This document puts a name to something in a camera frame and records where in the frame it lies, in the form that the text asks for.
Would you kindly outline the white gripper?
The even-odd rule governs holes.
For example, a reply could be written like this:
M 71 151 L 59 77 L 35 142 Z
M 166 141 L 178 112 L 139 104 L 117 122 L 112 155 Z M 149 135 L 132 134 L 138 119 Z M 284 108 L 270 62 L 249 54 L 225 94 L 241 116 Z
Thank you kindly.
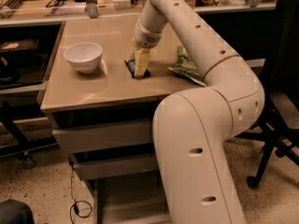
M 135 77 L 143 77 L 150 63 L 150 50 L 157 46 L 162 37 L 162 26 L 146 27 L 138 20 L 134 28 L 129 60 L 135 60 Z

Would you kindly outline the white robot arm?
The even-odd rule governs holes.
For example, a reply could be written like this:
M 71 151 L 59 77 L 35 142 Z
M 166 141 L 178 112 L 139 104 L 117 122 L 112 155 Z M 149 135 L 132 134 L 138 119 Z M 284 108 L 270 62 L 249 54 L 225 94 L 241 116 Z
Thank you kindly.
M 203 86 L 164 98 L 152 128 L 173 224 L 247 224 L 223 144 L 261 115 L 260 80 L 186 0 L 147 0 L 135 25 L 132 53 L 152 49 L 170 24 Z

